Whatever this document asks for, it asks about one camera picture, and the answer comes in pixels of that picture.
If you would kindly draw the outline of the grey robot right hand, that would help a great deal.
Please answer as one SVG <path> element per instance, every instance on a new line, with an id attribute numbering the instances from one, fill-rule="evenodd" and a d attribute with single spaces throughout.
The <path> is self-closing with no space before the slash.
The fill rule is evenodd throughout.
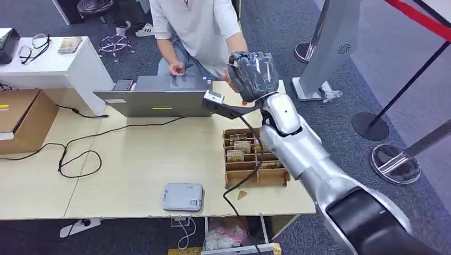
<path id="1" fill-rule="evenodd" d="M 271 53 L 233 52 L 228 72 L 242 100 L 254 102 L 278 91 L 279 76 Z"/>

